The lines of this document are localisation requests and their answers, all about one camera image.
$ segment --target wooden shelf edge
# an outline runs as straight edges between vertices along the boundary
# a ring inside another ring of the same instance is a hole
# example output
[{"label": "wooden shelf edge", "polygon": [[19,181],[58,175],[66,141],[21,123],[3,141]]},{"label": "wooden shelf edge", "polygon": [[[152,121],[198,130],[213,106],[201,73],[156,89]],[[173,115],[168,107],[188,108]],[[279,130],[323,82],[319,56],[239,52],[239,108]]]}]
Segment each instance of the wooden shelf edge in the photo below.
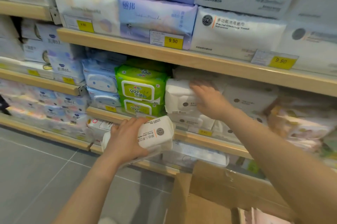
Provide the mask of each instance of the wooden shelf edge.
[{"label": "wooden shelf edge", "polygon": [[81,141],[81,140],[77,140],[65,135],[61,135],[61,134],[57,134],[55,132],[50,132],[41,128],[37,128],[28,124],[23,124],[19,121],[16,121],[15,119],[13,119],[11,116],[9,115],[5,115],[5,114],[0,114],[0,124],[6,126],[6,127],[10,127],[10,128],[14,128],[16,130],[22,131],[22,132],[26,132],[29,134],[33,134],[48,140],[52,140],[52,141],[57,141],[72,147],[76,147],[82,150],[86,150],[89,151],[90,150],[90,143],[89,142],[85,142],[85,141]]},{"label": "wooden shelf edge", "polygon": [[[113,113],[93,107],[87,108],[87,114],[91,117],[106,120],[116,124],[120,124],[124,119],[131,118],[129,116],[124,116],[118,113]],[[176,129],[174,139],[198,145],[201,147],[210,148],[213,150],[219,150],[224,153],[252,159],[251,155],[248,153],[248,151],[245,149],[244,146],[235,143],[221,141],[218,139],[202,136],[199,134],[194,134],[191,132],[185,132],[179,129]]]},{"label": "wooden shelf edge", "polygon": [[58,29],[62,41],[337,97],[337,77],[283,70],[128,39]]},{"label": "wooden shelf edge", "polygon": [[[90,151],[94,152],[96,154],[103,154],[102,148],[99,145],[95,145],[93,144],[90,147]],[[180,173],[180,171],[178,169],[169,167],[169,166],[164,166],[155,162],[151,162],[149,160],[143,160],[137,163],[133,164],[134,166],[149,170],[149,171],[153,171],[153,172],[157,172],[166,176],[170,176],[170,177],[175,177],[175,175],[177,173]]]},{"label": "wooden shelf edge", "polygon": [[50,80],[42,77],[36,77],[19,73],[7,69],[0,68],[0,78],[7,79],[27,85],[37,86],[57,92],[62,92],[70,95],[80,95],[80,87],[77,85],[70,85],[55,80]]},{"label": "wooden shelf edge", "polygon": [[11,1],[0,1],[0,14],[32,18],[42,21],[53,21],[47,6],[22,4]]}]

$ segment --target human hand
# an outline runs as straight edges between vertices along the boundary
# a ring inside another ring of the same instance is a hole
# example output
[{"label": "human hand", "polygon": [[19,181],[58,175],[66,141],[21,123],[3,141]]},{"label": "human hand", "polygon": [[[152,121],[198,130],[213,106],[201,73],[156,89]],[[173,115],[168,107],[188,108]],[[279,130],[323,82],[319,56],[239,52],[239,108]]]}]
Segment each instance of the human hand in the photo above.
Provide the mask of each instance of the human hand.
[{"label": "human hand", "polygon": [[110,140],[104,150],[103,157],[111,158],[120,166],[138,157],[145,157],[148,150],[138,144],[138,131],[146,118],[131,118],[111,127]]},{"label": "human hand", "polygon": [[211,119],[222,120],[227,109],[233,106],[208,81],[191,81],[190,88],[201,100],[197,107],[201,113]]}]

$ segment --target gray tile floor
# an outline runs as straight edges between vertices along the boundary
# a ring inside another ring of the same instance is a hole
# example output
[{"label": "gray tile floor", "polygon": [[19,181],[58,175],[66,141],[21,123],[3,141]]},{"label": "gray tile floor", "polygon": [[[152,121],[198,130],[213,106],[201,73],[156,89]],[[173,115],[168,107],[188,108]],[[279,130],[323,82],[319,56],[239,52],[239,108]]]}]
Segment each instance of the gray tile floor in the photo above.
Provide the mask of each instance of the gray tile floor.
[{"label": "gray tile floor", "polygon": [[[0,126],[0,223],[51,223],[97,157]],[[119,224],[161,224],[172,187],[169,177],[121,169],[101,216]]]}]

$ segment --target hand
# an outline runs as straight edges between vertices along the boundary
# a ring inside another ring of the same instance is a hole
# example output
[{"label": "hand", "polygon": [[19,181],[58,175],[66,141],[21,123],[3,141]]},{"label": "hand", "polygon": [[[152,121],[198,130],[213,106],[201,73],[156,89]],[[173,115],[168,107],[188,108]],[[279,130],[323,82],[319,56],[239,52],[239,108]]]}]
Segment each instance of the hand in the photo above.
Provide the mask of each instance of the hand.
[{"label": "hand", "polygon": [[110,140],[102,156],[113,159],[118,166],[135,158],[147,156],[148,150],[138,144],[139,128],[147,121],[146,118],[131,118],[123,120],[119,126],[112,126]]},{"label": "hand", "polygon": [[226,110],[233,108],[210,82],[191,81],[190,88],[201,100],[197,105],[199,111],[211,119],[221,121]]}]

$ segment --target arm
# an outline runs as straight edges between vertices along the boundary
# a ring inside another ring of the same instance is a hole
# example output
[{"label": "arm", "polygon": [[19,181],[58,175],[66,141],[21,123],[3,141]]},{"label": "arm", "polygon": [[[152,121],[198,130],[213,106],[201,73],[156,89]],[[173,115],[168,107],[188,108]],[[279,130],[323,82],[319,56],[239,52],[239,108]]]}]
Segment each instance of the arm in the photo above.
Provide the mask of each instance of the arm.
[{"label": "arm", "polygon": [[148,155],[137,139],[138,130],[146,121],[146,118],[132,118],[123,120],[119,127],[114,125],[111,128],[110,141],[103,155],[97,159],[53,224],[97,224],[119,166]]},{"label": "arm", "polygon": [[337,223],[337,175],[314,156],[234,108],[207,82],[191,89],[199,110],[230,127],[288,205],[305,224]]}]

